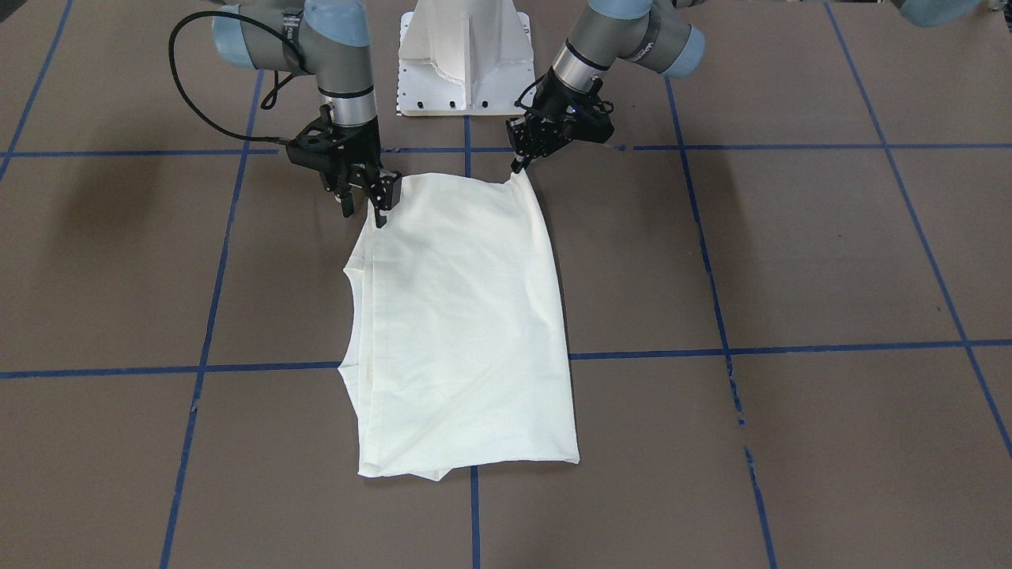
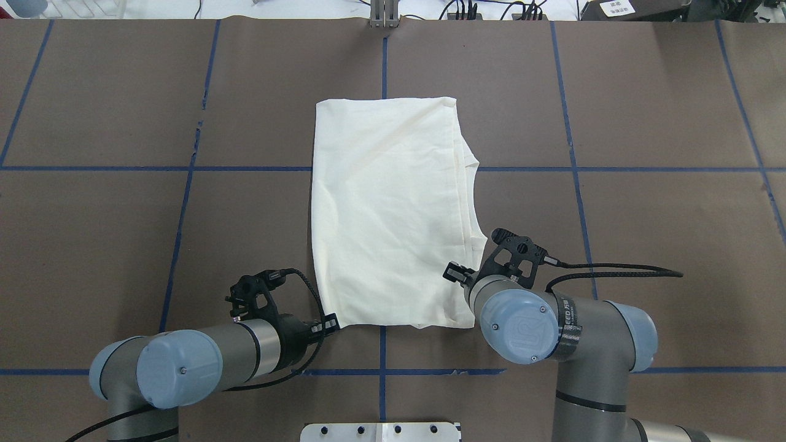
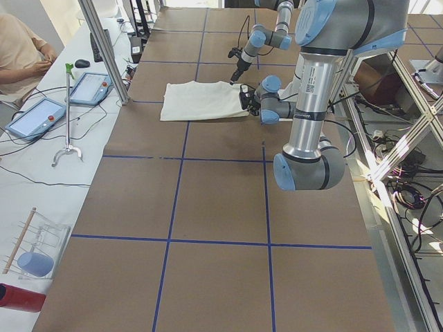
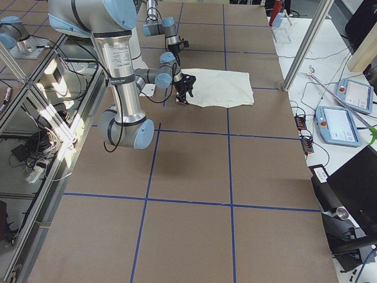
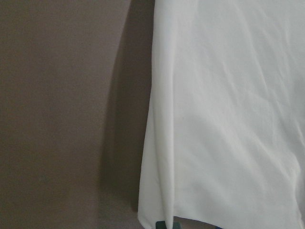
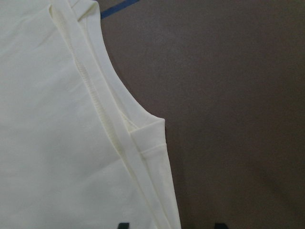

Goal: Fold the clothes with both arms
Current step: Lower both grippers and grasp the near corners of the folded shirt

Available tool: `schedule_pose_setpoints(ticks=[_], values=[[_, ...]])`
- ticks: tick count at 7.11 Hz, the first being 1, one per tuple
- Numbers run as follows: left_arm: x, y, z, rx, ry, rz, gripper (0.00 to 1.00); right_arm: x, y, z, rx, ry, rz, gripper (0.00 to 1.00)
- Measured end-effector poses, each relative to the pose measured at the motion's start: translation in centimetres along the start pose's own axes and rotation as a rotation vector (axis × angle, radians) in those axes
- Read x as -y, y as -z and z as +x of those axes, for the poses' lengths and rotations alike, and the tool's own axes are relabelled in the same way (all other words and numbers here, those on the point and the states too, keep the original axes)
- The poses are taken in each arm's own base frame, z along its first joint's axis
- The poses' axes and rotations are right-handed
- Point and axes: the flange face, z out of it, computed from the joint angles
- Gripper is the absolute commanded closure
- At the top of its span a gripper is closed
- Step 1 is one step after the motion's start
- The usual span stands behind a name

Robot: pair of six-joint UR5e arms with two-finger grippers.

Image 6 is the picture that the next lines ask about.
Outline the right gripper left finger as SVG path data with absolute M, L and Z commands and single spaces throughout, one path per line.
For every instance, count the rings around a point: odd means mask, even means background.
M 119 223 L 117 229 L 129 229 L 129 223 Z

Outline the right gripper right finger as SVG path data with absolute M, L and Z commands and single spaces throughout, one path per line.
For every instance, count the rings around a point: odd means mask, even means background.
M 215 223 L 214 229 L 229 229 L 225 223 Z

